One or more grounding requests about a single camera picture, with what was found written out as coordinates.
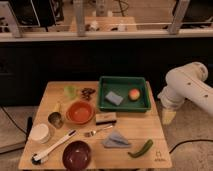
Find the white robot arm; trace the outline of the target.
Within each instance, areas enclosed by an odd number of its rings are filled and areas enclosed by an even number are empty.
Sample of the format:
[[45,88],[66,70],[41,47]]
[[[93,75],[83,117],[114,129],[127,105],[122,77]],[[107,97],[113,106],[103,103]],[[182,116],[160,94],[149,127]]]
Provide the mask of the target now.
[[207,67],[200,62],[176,67],[166,74],[166,86],[158,94],[164,125],[172,122],[186,99],[213,116],[213,88],[205,84],[207,78]]

